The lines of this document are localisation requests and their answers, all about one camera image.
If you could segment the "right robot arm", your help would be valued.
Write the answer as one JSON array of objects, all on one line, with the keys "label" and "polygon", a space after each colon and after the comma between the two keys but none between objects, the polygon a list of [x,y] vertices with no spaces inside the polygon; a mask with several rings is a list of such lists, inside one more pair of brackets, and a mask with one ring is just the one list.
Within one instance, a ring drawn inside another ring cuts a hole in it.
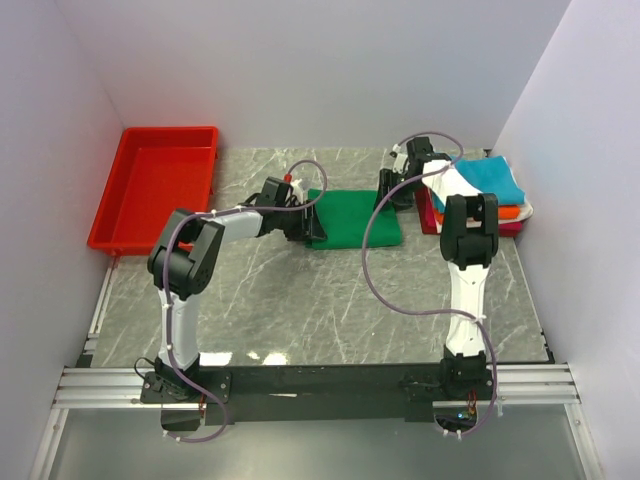
[{"label": "right robot arm", "polygon": [[447,264],[451,298],[450,324],[436,381],[412,380],[410,387],[439,390],[445,399],[467,399],[495,386],[487,368],[483,330],[485,284],[499,246],[498,200],[464,179],[456,169],[462,153],[437,153],[430,133],[407,137],[394,145],[391,169],[383,169],[371,219],[365,229],[362,259],[377,215],[392,199],[404,199],[424,186],[445,206],[440,252]]}]

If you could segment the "green t shirt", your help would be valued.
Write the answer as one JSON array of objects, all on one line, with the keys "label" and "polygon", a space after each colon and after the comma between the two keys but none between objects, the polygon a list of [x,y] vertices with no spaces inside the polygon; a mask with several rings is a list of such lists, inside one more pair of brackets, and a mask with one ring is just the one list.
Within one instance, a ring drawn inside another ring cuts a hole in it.
[{"label": "green t shirt", "polygon": [[[325,240],[311,240],[314,250],[359,249],[375,208],[374,190],[329,190],[314,205]],[[376,216],[368,237],[369,248],[394,247],[403,242],[395,210],[386,205]]]}]

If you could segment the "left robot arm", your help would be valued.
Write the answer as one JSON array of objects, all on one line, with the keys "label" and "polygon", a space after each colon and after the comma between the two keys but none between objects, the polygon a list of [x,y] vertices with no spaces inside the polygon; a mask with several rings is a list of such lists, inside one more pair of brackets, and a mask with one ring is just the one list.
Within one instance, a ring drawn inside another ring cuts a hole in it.
[{"label": "left robot arm", "polygon": [[162,336],[154,372],[144,380],[142,401],[185,402],[212,394],[199,379],[201,294],[223,245],[274,230],[298,243],[328,239],[314,202],[289,174],[267,178],[259,192],[228,210],[177,209],[170,215],[147,261],[161,301]]}]

